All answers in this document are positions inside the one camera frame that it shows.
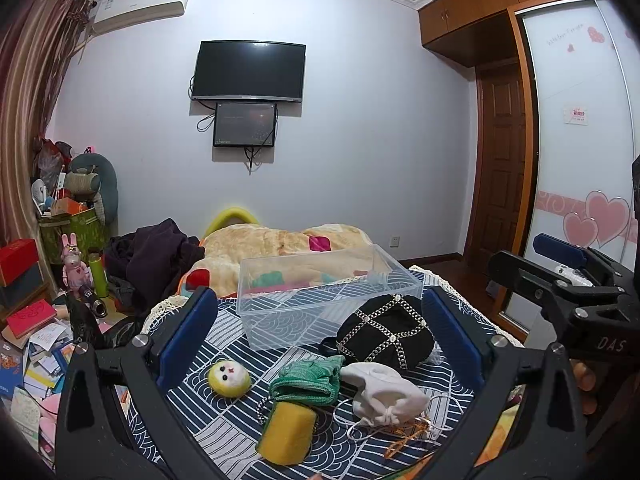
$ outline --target blue pad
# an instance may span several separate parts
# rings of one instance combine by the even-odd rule
[[[587,264],[587,257],[580,247],[571,245],[564,240],[540,233],[533,238],[533,249],[542,256],[546,256],[559,264],[572,269],[579,269]]]
[[[422,316],[460,384],[479,392],[484,387],[483,369],[490,363],[489,336],[439,286],[422,295]]]
[[[153,361],[156,357],[156,384],[162,392],[167,393],[182,382],[217,316],[216,293],[209,287],[200,286],[178,314],[162,324],[162,328],[166,325],[170,332],[162,332],[158,338],[154,335],[151,358]]]

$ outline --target black bag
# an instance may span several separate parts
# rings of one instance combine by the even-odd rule
[[[434,346],[420,312],[421,302],[413,296],[372,298],[342,324],[335,337],[336,349],[350,362],[375,362],[396,370],[415,368]]]

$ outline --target tv screen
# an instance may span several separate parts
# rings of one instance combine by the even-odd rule
[[[203,41],[193,99],[302,101],[306,46],[265,41]]]

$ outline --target pink rabbit figurine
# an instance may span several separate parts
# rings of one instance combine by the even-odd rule
[[[91,271],[81,260],[82,253],[78,249],[76,234],[71,233],[69,242],[66,235],[62,235],[62,281],[71,289],[76,296],[78,289],[83,285],[92,286],[93,280]]]

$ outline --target curtain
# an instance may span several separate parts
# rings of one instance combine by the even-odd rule
[[[33,0],[0,41],[0,245],[34,238],[40,270],[55,289],[40,239],[30,176],[93,0]]]

